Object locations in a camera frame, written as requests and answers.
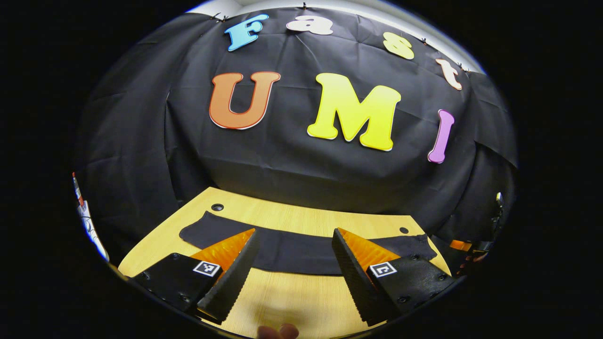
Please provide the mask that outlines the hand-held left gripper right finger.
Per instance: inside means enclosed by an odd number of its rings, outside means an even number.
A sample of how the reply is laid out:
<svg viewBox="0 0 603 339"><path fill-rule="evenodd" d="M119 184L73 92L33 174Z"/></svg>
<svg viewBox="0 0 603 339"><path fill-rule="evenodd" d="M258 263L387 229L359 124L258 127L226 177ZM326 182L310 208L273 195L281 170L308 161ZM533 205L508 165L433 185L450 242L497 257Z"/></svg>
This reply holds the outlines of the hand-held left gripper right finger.
<svg viewBox="0 0 603 339"><path fill-rule="evenodd" d="M400 256L342 228L334 230L332 249L368 326L411 314L456 286L454 277L423 256Z"/></svg>

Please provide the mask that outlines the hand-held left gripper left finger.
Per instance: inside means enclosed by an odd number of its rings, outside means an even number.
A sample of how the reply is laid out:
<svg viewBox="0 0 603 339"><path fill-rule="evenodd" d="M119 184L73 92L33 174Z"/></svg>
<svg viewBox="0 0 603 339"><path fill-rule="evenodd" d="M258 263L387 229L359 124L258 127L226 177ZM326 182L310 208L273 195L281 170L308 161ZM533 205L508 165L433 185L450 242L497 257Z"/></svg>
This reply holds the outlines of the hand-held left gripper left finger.
<svg viewBox="0 0 603 339"><path fill-rule="evenodd" d="M168 254L132 281L182 313L222 324L258 251L259 235L255 229L248 229L192 256Z"/></svg>

